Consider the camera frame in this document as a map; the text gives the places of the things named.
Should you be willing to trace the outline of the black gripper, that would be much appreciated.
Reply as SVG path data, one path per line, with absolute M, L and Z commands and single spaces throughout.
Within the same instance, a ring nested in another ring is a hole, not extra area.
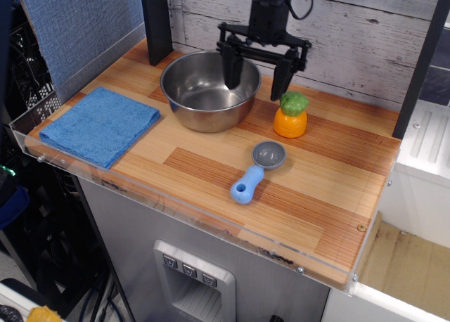
M 312 9 L 299 17 L 291 0 L 252 0 L 247 25 L 219 24 L 217 42 L 222 59 L 224 83 L 229 89 L 240 84 L 243 59 L 249 58 L 276 65 L 271 100 L 286 92 L 293 75 L 303 71 L 311 43 L 287 32 L 288 17 L 305 19 Z

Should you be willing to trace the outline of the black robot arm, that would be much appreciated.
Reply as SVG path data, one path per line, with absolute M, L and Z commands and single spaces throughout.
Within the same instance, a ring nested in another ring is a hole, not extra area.
M 222 57 L 224 82 L 229 89 L 240 84 L 243 62 L 246 58 L 275 66 L 271 100 L 277 101 L 287 91 L 293 75 L 303 71 L 311 42 L 289 34 L 288 16 L 305 19 L 292 7 L 291 0 L 252 0 L 249 23 L 219 25 L 217 50 Z

